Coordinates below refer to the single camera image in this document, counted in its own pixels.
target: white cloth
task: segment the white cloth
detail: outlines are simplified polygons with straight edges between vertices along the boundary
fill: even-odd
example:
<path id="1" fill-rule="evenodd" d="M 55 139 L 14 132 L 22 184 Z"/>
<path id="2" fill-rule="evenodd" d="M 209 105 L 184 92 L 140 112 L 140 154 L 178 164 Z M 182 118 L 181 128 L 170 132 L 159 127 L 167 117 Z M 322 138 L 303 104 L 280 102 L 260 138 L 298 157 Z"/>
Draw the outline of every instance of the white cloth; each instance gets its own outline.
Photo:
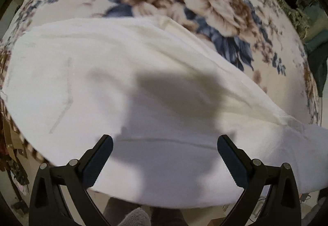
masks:
<path id="1" fill-rule="evenodd" d="M 242 189 L 217 152 L 221 134 L 266 165 L 289 162 L 300 193 L 328 185 L 328 130 L 284 113 L 167 17 L 35 27 L 16 42 L 1 97 L 56 165 L 111 135 L 114 150 L 93 189 L 130 202 L 235 202 Z"/>

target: floral tablecloth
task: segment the floral tablecloth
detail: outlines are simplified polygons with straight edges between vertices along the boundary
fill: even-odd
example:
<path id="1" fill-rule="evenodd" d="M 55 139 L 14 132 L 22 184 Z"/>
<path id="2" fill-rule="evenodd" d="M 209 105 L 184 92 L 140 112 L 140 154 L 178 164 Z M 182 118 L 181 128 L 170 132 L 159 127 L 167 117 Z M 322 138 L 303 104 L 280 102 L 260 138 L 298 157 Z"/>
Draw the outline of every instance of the floral tablecloth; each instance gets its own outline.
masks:
<path id="1" fill-rule="evenodd" d="M 172 18 L 216 50 L 286 113 L 303 123 L 319 123 L 318 93 L 304 47 L 275 0 L 25 0 L 0 42 L 0 85 L 15 42 L 34 26 L 70 18 L 157 14 Z M 3 101 L 1 109 L 11 119 Z M 11 123 L 19 132 L 19 125 Z"/>

